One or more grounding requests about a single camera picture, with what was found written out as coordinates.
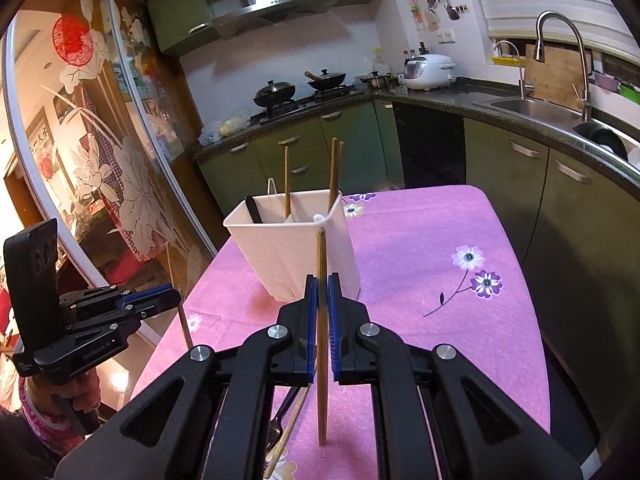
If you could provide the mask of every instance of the hand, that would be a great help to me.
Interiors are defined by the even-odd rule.
[[[25,380],[27,395],[36,410],[49,415],[60,415],[62,412],[51,397],[59,394],[71,397],[76,411],[89,413],[100,406],[100,377],[95,368],[85,372],[63,386],[54,386],[43,375],[28,377]]]

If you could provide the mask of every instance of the pink tablecloth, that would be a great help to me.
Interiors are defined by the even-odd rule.
[[[548,431],[538,322],[520,266],[485,195],[470,186],[448,186],[347,200],[353,204],[348,226],[362,277],[358,299],[371,320],[416,346],[453,344]],[[481,281],[486,275],[492,281],[476,291],[481,271]],[[424,317],[440,306],[441,293],[445,302],[453,297]],[[272,324],[280,305],[230,240],[193,289],[185,310],[194,342],[222,350]],[[185,351],[176,318],[136,392]],[[277,388],[274,408],[284,390]],[[363,406],[370,406],[368,386],[331,384],[328,445],[319,448],[312,390],[273,478],[377,478],[372,415]]]

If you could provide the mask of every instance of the window blind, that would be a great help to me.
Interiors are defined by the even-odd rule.
[[[610,0],[480,0],[492,38],[535,38],[536,19],[545,10],[569,17],[584,43],[640,65],[640,48]],[[575,44],[571,30],[559,20],[545,23],[545,38]]]

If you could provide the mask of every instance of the range hood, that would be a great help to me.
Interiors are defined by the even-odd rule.
[[[213,27],[228,40],[256,27],[273,25],[297,16],[327,12],[339,0],[247,0],[242,9],[214,18]]]

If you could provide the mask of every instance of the floral sleeve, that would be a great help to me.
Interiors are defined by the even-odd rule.
[[[84,442],[84,437],[74,433],[69,421],[63,415],[47,415],[36,410],[26,391],[22,377],[18,382],[18,391],[22,403],[22,416],[33,434],[46,447],[60,456],[65,456],[78,444]]]

